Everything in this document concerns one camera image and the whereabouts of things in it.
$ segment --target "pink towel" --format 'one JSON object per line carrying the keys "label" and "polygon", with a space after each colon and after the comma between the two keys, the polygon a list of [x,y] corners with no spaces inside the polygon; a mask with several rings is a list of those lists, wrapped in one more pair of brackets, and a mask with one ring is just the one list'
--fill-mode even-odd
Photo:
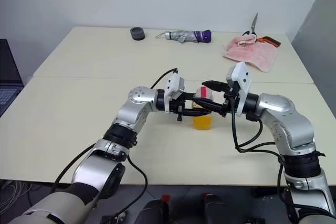
{"label": "pink towel", "polygon": [[256,66],[262,72],[269,72],[273,66],[276,47],[266,42],[256,42],[255,35],[235,37],[227,46],[224,57],[245,61]]}

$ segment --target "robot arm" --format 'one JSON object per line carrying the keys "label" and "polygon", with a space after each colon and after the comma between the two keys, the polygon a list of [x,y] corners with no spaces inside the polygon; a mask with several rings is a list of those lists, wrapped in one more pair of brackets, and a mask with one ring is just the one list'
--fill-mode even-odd
{"label": "robot arm", "polygon": [[111,197],[119,187],[125,171],[122,162],[129,149],[137,144],[137,134],[150,112],[165,111],[182,116],[209,114],[204,109],[186,109],[185,101],[193,93],[184,92],[184,79],[177,72],[167,81],[165,90],[136,87],[120,108],[110,128],[79,164],[71,185],[64,191],[48,195],[29,208],[11,224],[84,223],[99,199]]}
{"label": "robot arm", "polygon": [[[203,84],[215,91],[223,91],[224,104],[213,103],[204,98],[194,101],[206,109],[225,116],[231,113],[234,102],[236,115],[246,114],[246,119],[260,119],[271,131],[280,154],[280,162],[285,168],[284,176],[288,185],[285,199],[289,219],[296,223],[304,216],[330,213],[335,216],[335,208],[323,169],[319,165],[314,142],[314,131],[310,121],[297,112],[291,100],[281,95],[248,93],[250,78],[244,62],[232,68],[227,76],[227,84],[206,81]],[[299,208],[296,205],[315,207]],[[331,223],[336,221],[328,217]]]}

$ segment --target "tabletop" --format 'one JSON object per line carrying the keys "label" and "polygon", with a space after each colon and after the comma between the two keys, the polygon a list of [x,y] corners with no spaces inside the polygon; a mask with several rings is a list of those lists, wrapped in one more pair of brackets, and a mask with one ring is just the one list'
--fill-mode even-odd
{"label": "tabletop", "polygon": [[[225,81],[236,62],[223,57],[238,33],[212,33],[212,42],[180,44],[155,39],[164,30],[145,29],[135,41],[127,28],[75,27],[34,73],[35,77],[157,79],[178,67],[186,80]],[[313,83],[284,34],[265,34],[281,42],[269,73],[250,66],[254,82]]]}
{"label": "tabletop", "polygon": [[[150,86],[151,80],[112,78],[32,78],[0,118],[0,177],[53,182],[60,171],[83,149],[102,138],[128,92],[135,86]],[[199,81],[186,81],[193,92]],[[317,149],[329,185],[336,185],[336,120],[314,84],[255,83],[251,92],[289,97],[315,129]],[[214,92],[222,102],[222,94]],[[208,131],[192,127],[192,119],[176,121],[176,115],[151,113],[131,148],[132,160],[150,184],[275,185],[279,164],[269,154],[240,154],[234,149],[230,115],[213,114]],[[258,123],[237,118],[238,140],[244,142],[258,130]],[[264,129],[256,143],[272,141]],[[138,184],[143,179],[127,162],[122,183]],[[76,166],[62,182],[69,183]]]}

